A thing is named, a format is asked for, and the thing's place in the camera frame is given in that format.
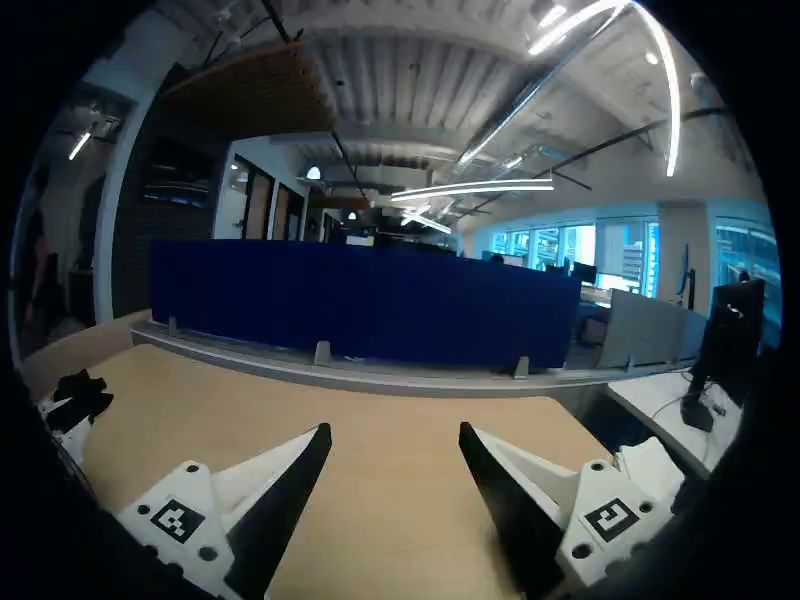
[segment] white desk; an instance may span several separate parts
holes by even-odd
[[[721,417],[711,411],[714,427],[708,434],[689,427],[683,423],[678,400],[688,389],[689,382],[684,379],[683,373],[663,373],[608,384],[608,391],[617,402],[652,429],[700,477],[706,479],[733,441],[742,411],[722,388],[714,384],[703,394],[701,402],[709,408],[715,402],[725,408],[726,415]]]

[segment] monitor stand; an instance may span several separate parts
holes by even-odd
[[[711,433],[711,429],[714,427],[714,417],[711,416],[711,411],[700,403],[705,383],[706,378],[700,373],[693,374],[689,390],[681,399],[681,418],[689,427]]]

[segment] black object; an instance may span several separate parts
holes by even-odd
[[[102,378],[92,379],[86,369],[62,377],[53,394],[53,401],[72,399],[48,413],[45,418],[47,426],[52,431],[66,433],[86,417],[94,422],[95,417],[108,408],[114,399],[113,394],[103,393],[104,389],[106,382]]]
[[[156,139],[147,164],[142,197],[204,208],[212,206],[214,159],[170,137]]]
[[[245,599],[263,598],[331,450],[331,426],[320,423],[308,445],[233,526],[233,565],[225,576]]]
[[[694,310],[694,290],[696,286],[696,278],[697,272],[694,269],[689,269],[683,274],[683,282],[681,283],[681,291],[679,294],[683,294],[683,289],[686,287],[686,282],[689,282],[689,301],[686,303],[686,308],[689,310]]]
[[[597,281],[597,267],[574,262],[572,263],[572,277],[594,285]]]
[[[536,501],[461,423],[458,445],[492,515],[511,575],[527,598],[539,598],[564,578],[555,562],[563,533]]]
[[[707,432],[714,425],[711,412],[700,403],[709,378],[742,406],[755,368],[763,312],[763,279],[714,288],[700,357],[692,367],[692,382],[681,400],[681,417],[686,425]]]

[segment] window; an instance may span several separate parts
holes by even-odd
[[[531,267],[539,271],[558,262],[558,228],[537,229],[533,232],[533,258]]]
[[[594,265],[596,285],[607,290],[643,293],[649,298],[658,291],[658,222],[641,217],[498,232],[491,237],[490,250],[522,257],[526,266],[539,271],[546,271],[548,265],[562,266],[565,261]]]
[[[765,335],[775,336],[781,325],[781,275],[778,245],[775,238],[763,231],[743,226],[717,225],[717,285],[739,281],[742,271],[763,279]]]
[[[507,233],[495,233],[492,236],[492,252],[496,254],[505,254],[507,241],[508,241]]]
[[[578,225],[564,227],[564,242],[562,244],[563,259],[568,259],[570,264],[579,262],[584,265],[594,264],[595,227],[594,225]]]
[[[647,240],[645,242],[647,253],[644,263],[644,295],[648,298],[655,298],[658,292],[658,271],[661,264],[659,257],[661,240],[659,238],[658,223],[645,223],[645,230],[647,231]]]
[[[644,222],[608,219],[597,224],[596,235],[598,286],[640,293],[645,266]]]
[[[508,253],[512,256],[527,256],[530,242],[530,231],[514,231],[511,233],[511,248]]]

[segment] desk surface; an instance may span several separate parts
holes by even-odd
[[[721,417],[711,411],[714,427],[709,434],[688,427],[681,418],[678,401],[689,389],[689,382],[683,375],[663,373],[615,381],[608,384],[608,389],[615,400],[653,429],[698,475],[707,478],[736,436],[742,412],[722,388],[713,384],[703,394],[701,402],[707,406],[710,406],[709,402],[716,402],[726,409],[727,414]]]
[[[84,470],[117,511],[187,459],[212,472],[331,424],[333,447],[270,586],[299,598],[517,598],[458,448],[470,421],[578,469],[608,453],[550,398],[315,388],[136,346],[90,369],[114,394]]]

